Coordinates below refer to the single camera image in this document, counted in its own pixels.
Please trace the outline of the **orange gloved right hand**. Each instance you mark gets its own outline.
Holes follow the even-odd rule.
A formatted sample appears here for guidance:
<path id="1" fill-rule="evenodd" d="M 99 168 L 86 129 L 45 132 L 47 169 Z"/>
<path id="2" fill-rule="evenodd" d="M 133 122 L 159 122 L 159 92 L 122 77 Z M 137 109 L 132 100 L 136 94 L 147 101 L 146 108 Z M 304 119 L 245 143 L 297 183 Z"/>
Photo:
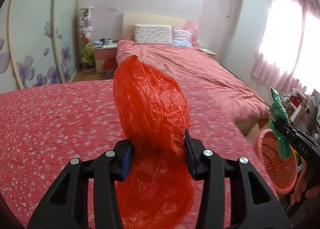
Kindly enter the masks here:
<path id="1" fill-rule="evenodd" d="M 308 165 L 306 164 L 306 162 L 303 162 L 303 164 L 304 164 L 304 167 L 297 180 L 294 192 L 291 195 L 291 199 L 290 199 L 291 205 L 294 205 L 296 202 L 300 202 L 303 193 L 305 193 L 305 197 L 307 199 L 315 198 L 319 194 L 319 185 L 316 185 L 308 190 L 306 189 L 307 182 L 305 179 L 305 173 L 308 170 Z"/>

